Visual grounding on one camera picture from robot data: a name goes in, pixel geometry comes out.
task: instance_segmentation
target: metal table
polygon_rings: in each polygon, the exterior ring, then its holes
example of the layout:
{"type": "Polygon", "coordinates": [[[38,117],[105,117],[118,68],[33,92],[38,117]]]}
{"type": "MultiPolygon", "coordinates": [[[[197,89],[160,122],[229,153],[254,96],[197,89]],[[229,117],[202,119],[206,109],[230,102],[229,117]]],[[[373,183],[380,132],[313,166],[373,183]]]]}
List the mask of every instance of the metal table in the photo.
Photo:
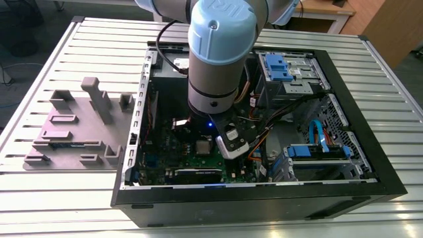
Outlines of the metal table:
{"type": "MultiPolygon", "coordinates": [[[[134,93],[146,41],[164,23],[85,18],[72,22],[0,136],[0,234],[53,237],[385,237],[423,236],[423,113],[372,45],[356,36],[264,30],[258,46],[326,50],[408,194],[332,219],[138,230],[109,207],[114,171],[34,172],[21,168],[52,108],[54,89],[81,92],[84,76],[109,97],[134,93]]],[[[188,26],[164,33],[186,42],[188,26]]]]}

